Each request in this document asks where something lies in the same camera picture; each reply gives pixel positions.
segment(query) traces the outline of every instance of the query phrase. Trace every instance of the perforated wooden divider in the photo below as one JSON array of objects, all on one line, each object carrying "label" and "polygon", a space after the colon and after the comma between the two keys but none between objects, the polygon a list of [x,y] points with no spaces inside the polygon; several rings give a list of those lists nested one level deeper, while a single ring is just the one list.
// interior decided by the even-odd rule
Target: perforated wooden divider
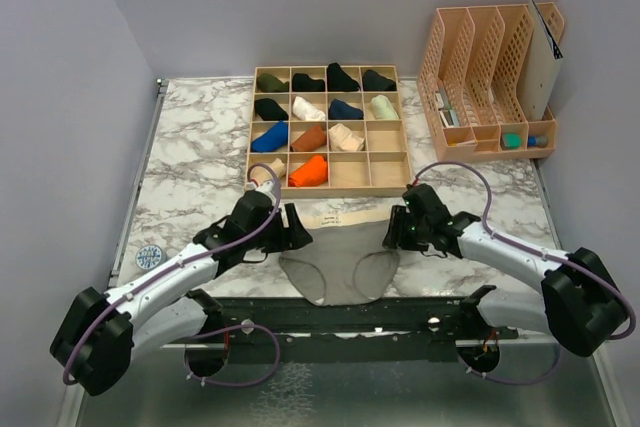
[{"label": "perforated wooden divider", "polygon": [[[287,122],[289,141],[286,146],[271,153],[251,152],[249,146],[246,169],[248,170],[251,165],[257,162],[271,163],[276,158],[280,159],[287,166],[285,176],[281,179],[282,195],[285,198],[396,196],[402,194],[406,190],[407,183],[411,182],[411,165],[400,92],[362,91],[362,75],[368,69],[393,79],[397,85],[398,76],[395,66],[343,65],[342,68],[351,78],[358,81],[360,92],[264,93],[254,82],[254,101],[264,98],[273,99],[289,114]],[[256,78],[262,73],[275,75],[283,82],[290,82],[296,73],[306,73],[314,79],[324,79],[326,85],[326,67],[324,66],[258,67]],[[375,118],[371,100],[378,95],[384,95],[389,99],[399,120],[377,120]],[[293,115],[291,110],[296,97],[302,97],[327,114],[331,102],[334,99],[340,99],[350,106],[362,110],[364,120],[328,120],[327,115],[326,121],[302,121]],[[314,152],[290,151],[291,143],[314,125],[319,124],[325,132],[328,132],[331,127],[339,123],[365,139],[363,150],[338,152],[333,149],[329,140],[327,145]],[[249,130],[250,142],[264,134],[274,124],[275,122],[263,121],[252,110]],[[289,175],[314,155],[321,155],[327,160],[329,164],[328,181],[317,187],[289,187],[287,185]]]},{"label": "perforated wooden divider", "polygon": [[[564,19],[552,2],[537,4],[556,41]],[[525,4],[436,9],[418,92],[440,160],[467,162],[547,157],[555,148],[556,121],[547,107],[540,121],[528,122],[517,98],[533,19]],[[435,94],[438,80],[460,126],[445,126]],[[520,137],[517,149],[500,139]],[[546,136],[546,147],[527,147],[529,136]]]}]

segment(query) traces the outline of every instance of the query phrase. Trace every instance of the brown cloth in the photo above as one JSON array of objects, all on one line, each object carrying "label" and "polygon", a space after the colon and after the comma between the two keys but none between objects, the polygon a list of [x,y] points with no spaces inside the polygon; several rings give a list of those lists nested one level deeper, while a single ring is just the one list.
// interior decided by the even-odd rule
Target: brown cloth
[{"label": "brown cloth", "polygon": [[313,152],[327,144],[327,134],[319,124],[314,125],[291,144],[294,152]]}]

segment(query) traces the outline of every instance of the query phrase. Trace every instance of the white cloth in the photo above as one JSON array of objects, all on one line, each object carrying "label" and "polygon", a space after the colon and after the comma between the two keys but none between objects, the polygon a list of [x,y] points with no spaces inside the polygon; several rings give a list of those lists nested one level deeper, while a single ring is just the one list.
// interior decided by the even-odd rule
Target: white cloth
[{"label": "white cloth", "polygon": [[342,152],[358,152],[364,147],[364,139],[343,124],[336,124],[329,129],[331,150]]},{"label": "white cloth", "polygon": [[327,120],[327,114],[316,109],[302,97],[296,97],[293,101],[293,115],[298,117],[300,120]]}]

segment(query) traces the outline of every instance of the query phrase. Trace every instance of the bright orange cloth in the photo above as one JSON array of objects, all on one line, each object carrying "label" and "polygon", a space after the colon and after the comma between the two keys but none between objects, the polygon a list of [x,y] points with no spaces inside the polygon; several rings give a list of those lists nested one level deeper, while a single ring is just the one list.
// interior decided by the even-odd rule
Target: bright orange cloth
[{"label": "bright orange cloth", "polygon": [[289,176],[289,187],[316,187],[329,180],[329,164],[321,155],[314,155]]}]

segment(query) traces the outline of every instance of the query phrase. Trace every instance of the marble tabletop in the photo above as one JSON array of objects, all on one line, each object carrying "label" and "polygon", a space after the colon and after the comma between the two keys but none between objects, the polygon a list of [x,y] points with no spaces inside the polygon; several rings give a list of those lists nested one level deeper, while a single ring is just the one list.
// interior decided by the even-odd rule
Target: marble tabletop
[{"label": "marble tabletop", "polygon": [[[157,244],[171,257],[193,235],[228,213],[242,195],[252,78],[171,80],[131,225],[118,285],[145,273],[135,254]],[[399,84],[411,163],[415,171],[436,161],[414,81]],[[553,248],[542,199],[527,160],[476,164],[494,196],[490,223],[510,234]],[[480,215],[486,195],[480,182],[455,167],[427,175],[452,213]],[[399,198],[295,200],[301,216],[390,208]],[[425,258],[402,252],[385,296],[468,295],[485,284],[513,291],[529,287],[492,267],[454,257]],[[212,296],[298,297],[271,255],[258,265],[241,264],[202,286]]]}]

